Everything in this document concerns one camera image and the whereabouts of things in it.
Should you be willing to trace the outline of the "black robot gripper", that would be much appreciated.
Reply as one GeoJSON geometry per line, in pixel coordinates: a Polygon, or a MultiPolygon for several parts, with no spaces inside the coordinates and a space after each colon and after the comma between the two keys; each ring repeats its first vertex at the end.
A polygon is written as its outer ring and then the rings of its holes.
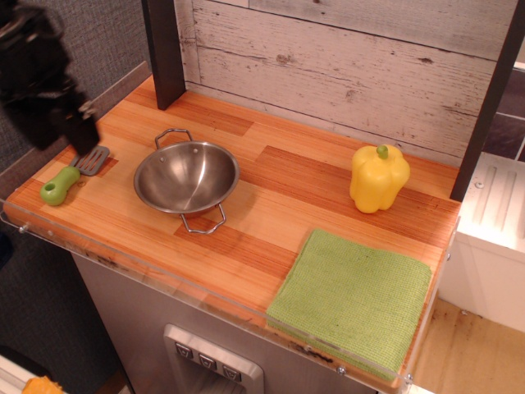
{"type": "Polygon", "coordinates": [[[80,156],[100,141],[93,103],[68,75],[62,18],[44,7],[1,9],[1,106],[36,148],[60,137],[80,156]]]}

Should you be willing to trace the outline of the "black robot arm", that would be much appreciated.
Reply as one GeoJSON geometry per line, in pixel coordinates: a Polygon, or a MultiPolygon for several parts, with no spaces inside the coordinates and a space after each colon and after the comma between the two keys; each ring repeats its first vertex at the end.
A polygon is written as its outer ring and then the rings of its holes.
{"type": "Polygon", "coordinates": [[[100,141],[91,102],[68,74],[63,24],[45,8],[1,2],[1,106],[37,149],[65,137],[80,155],[100,141]]]}

